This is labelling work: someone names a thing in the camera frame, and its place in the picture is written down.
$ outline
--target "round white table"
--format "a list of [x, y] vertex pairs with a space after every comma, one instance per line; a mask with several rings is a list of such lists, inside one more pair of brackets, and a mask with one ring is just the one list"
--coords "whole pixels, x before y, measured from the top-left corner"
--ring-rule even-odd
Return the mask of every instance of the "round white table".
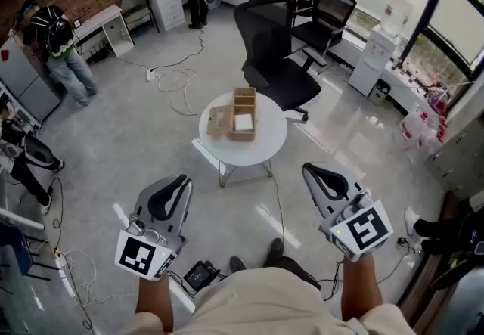
[[227, 179], [238, 166], [262, 164], [272, 176], [271, 158], [281, 149], [287, 137], [287, 121], [282, 109], [270, 98], [257, 93], [256, 98], [256, 138], [254, 141], [233, 141], [227, 135], [210, 136], [206, 133], [209, 112], [213, 107], [232, 104], [234, 93], [225, 93], [213, 100], [203, 111], [198, 124], [203, 146], [219, 162], [227, 167], [220, 172], [219, 184], [224, 187]]

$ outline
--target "concrete floor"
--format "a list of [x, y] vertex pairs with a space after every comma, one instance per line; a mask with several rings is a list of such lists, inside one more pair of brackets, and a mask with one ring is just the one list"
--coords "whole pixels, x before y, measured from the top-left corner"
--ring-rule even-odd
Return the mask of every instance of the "concrete floor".
[[[211, 12], [204, 31], [201, 55], [179, 66], [197, 71], [188, 87], [188, 100], [197, 113], [218, 95], [247, 85], [240, 71], [246, 52], [232, 10], [220, 7]], [[123, 59], [149, 67], [173, 64], [200, 48], [198, 32], [185, 26], [161, 34], [149, 29], [135, 41], [135, 48]], [[234, 254], [252, 267], [260, 266], [268, 244], [278, 236], [275, 228], [281, 217], [275, 184], [265, 179], [221, 189], [217, 169], [194, 146], [199, 137], [198, 118], [171, 110], [170, 93], [159, 92], [157, 82], [147, 82], [143, 67], [109, 57], [92, 66], [92, 71], [101, 90], [99, 95], [82, 109], [70, 98], [64, 100], [48, 118], [41, 139], [67, 161], [60, 173], [64, 186], [60, 249], [65, 253], [81, 250], [92, 257], [97, 272], [92, 291], [97, 300], [115, 293], [137, 293], [137, 278], [113, 264], [119, 230], [123, 228], [120, 216], [133, 210], [141, 190], [177, 173], [192, 178], [194, 197], [183, 230], [188, 244], [172, 270], [184, 275], [198, 260], [210, 260], [227, 274], [228, 259]], [[374, 254], [380, 280], [406, 253], [396, 246], [397, 238], [406, 236], [405, 208], [413, 206], [423, 218], [432, 220], [439, 213], [443, 191], [425, 169], [412, 166], [395, 146], [392, 131], [402, 115], [388, 101], [375, 107], [348, 86], [347, 76], [344, 69], [333, 67], [318, 78], [321, 94], [306, 105], [310, 121], [289, 124], [287, 140], [272, 160], [281, 189], [286, 254], [317, 279], [334, 276], [335, 263], [343, 255], [317, 229], [320, 216], [301, 167], [307, 161], [337, 160], [372, 190], [375, 199], [382, 200], [395, 230]], [[170, 88], [174, 78], [163, 77], [162, 88]], [[175, 96], [174, 105], [184, 110], [182, 90]], [[43, 184], [50, 183], [50, 172], [35, 172]], [[233, 179], [257, 173], [257, 168], [239, 169]], [[22, 191], [22, 187], [10, 188], [11, 194]], [[44, 235], [53, 244], [59, 233], [51, 226], [61, 213], [59, 193], [56, 188], [53, 206], [45, 217], [45, 233], [31, 233]], [[42, 219], [30, 195], [17, 210]], [[41, 261], [53, 263], [46, 247], [41, 254]], [[35, 334], [86, 333], [82, 310], [75, 308], [66, 287], [66, 275], [63, 279], [58, 272], [46, 269], [33, 273], [52, 277], [50, 282], [22, 278], [12, 258], [2, 262], [7, 260], [13, 266], [3, 270], [0, 286], [14, 295], [3, 293], [0, 302], [15, 330], [28, 327], [29, 333]], [[76, 283], [90, 281], [94, 268], [89, 259], [73, 253], [73, 260]], [[406, 256], [392, 277], [380, 285], [386, 302], [398, 300], [418, 261], [418, 255]], [[323, 283], [322, 296], [329, 296], [330, 291], [331, 283]], [[85, 290], [80, 293], [85, 299]], [[328, 303], [335, 315], [340, 314], [340, 294], [341, 288]], [[135, 304], [134, 296], [117, 296], [87, 311], [99, 334], [118, 333]], [[187, 319], [179, 306], [175, 319], [178, 325]]]

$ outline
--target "table top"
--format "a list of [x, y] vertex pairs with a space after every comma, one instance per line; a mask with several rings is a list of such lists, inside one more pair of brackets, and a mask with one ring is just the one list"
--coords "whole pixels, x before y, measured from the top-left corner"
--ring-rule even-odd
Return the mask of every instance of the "table top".
[[103, 24], [109, 22], [119, 15], [121, 15], [121, 8], [119, 8], [117, 5], [110, 5], [103, 11], [98, 12], [95, 16], [87, 19], [86, 22], [81, 22], [81, 27], [75, 29], [74, 32], [80, 39], [82, 39], [92, 33], [95, 29], [101, 27]]
[[287, 137], [287, 120], [281, 108], [270, 98], [257, 93], [256, 139], [232, 141], [226, 135], [210, 136], [206, 133], [209, 112], [213, 107], [230, 105], [234, 93], [225, 93], [213, 100], [203, 111], [198, 124], [203, 146], [218, 160], [232, 166], [254, 166], [271, 159]]

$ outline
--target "trash bin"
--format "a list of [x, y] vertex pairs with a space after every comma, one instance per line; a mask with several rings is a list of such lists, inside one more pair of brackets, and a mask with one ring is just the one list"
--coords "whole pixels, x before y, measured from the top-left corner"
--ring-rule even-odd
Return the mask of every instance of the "trash bin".
[[377, 81], [377, 84], [371, 89], [368, 99], [375, 105], [380, 105], [390, 93], [390, 85], [382, 79]]

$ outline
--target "beige t-shirt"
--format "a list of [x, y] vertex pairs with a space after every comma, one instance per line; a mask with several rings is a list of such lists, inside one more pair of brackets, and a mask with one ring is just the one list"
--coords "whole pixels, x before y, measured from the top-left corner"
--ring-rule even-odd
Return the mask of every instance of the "beige t-shirt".
[[[400, 310], [376, 307], [359, 321], [341, 321], [325, 308], [321, 294], [279, 268], [240, 271], [198, 293], [190, 322], [176, 335], [297, 334], [414, 335]], [[160, 319], [136, 314], [125, 335], [160, 335]]]

